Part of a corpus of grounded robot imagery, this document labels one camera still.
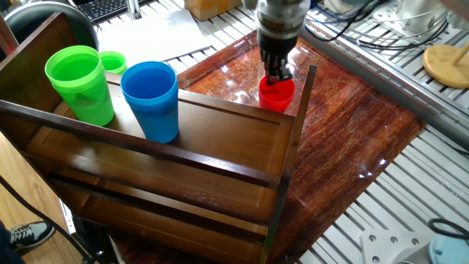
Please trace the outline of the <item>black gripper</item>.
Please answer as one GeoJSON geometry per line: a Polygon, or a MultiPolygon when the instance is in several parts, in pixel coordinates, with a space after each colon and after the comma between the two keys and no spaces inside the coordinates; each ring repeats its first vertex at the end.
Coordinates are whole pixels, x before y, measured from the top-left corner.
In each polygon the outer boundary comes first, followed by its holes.
{"type": "Polygon", "coordinates": [[[267,36],[263,32],[257,32],[257,42],[265,68],[267,85],[292,79],[292,72],[288,68],[287,56],[296,46],[297,41],[298,36],[288,39],[276,39],[267,36]]]}

